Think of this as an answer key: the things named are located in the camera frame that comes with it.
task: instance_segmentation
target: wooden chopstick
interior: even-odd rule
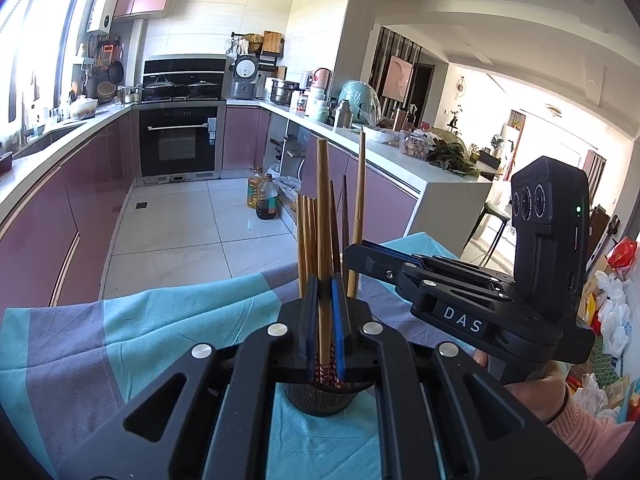
[[[340,273],[340,240],[338,239],[338,215],[335,210],[334,181],[329,181],[331,195],[331,248],[334,257],[334,274]]]
[[[366,170],[366,139],[364,131],[360,134],[360,153],[358,154],[358,184],[356,188],[356,213],[353,221],[353,243],[362,242],[362,230],[364,227],[364,179]],[[358,295],[359,275],[353,270],[349,271],[349,283],[347,296],[355,298]]]
[[[331,243],[331,197],[329,192],[329,155],[326,139],[318,139],[318,280],[320,293],[319,354],[320,364],[329,364],[331,358],[331,293],[332,243]]]
[[[342,176],[342,253],[349,247],[349,201],[347,200],[347,176]]]
[[[306,293],[306,279],[308,274],[306,273],[306,253],[305,253],[305,207],[304,197],[298,195],[296,200],[296,208],[298,210],[298,291],[300,292],[300,298],[305,297]]]

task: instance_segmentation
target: camera lens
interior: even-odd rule
[[[522,195],[520,207],[522,208],[522,217],[525,220],[529,220],[529,216],[531,215],[531,192],[528,187],[525,188],[525,192]]]
[[[536,216],[540,218],[545,212],[545,190],[538,184],[536,192],[533,194],[533,205],[536,209]]]
[[[520,196],[517,193],[513,194],[513,198],[511,199],[511,208],[513,209],[513,217],[516,218],[520,213]]]

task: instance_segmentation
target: cutting board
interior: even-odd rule
[[[264,31],[262,39],[262,50],[264,52],[273,52],[274,54],[282,54],[282,34],[279,32]]]

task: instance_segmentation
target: red bag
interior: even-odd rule
[[[607,256],[607,262],[612,269],[628,267],[634,260],[637,248],[638,242],[632,240],[628,236],[625,236],[624,239],[620,240],[609,253],[609,256]]]

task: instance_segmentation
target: window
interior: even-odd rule
[[[46,120],[62,88],[62,56],[76,0],[7,0],[0,9],[0,142]]]

